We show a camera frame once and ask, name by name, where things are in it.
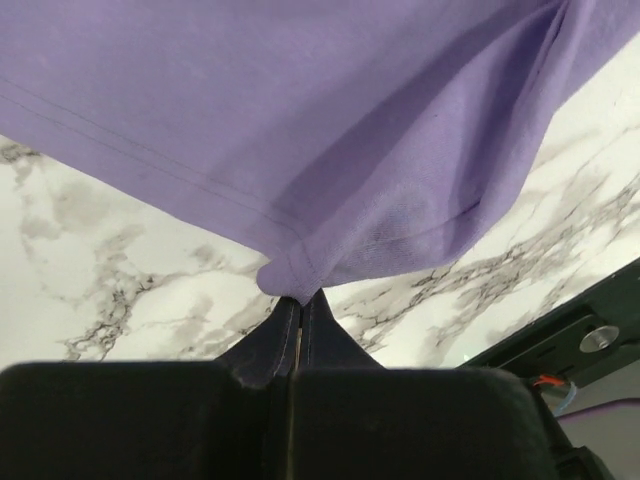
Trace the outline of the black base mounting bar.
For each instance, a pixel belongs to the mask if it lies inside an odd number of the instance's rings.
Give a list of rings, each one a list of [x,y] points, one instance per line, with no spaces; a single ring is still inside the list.
[[[554,416],[586,386],[639,360],[639,261],[461,364],[525,380]]]

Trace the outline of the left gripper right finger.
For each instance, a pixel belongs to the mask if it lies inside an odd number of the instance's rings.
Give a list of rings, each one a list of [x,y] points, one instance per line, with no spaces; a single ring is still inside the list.
[[[335,320],[323,290],[302,308],[298,367],[383,369]]]

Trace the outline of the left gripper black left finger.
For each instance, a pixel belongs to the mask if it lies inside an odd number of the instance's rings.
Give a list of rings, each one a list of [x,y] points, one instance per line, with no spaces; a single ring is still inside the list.
[[[295,360],[299,324],[300,304],[281,298],[261,324],[214,363],[241,385],[264,388],[276,376],[289,373]]]

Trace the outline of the purple t shirt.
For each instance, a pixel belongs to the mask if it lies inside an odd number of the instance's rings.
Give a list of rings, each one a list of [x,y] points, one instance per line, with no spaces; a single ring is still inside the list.
[[[638,31],[635,1],[5,1],[1,132],[304,302],[468,251]]]

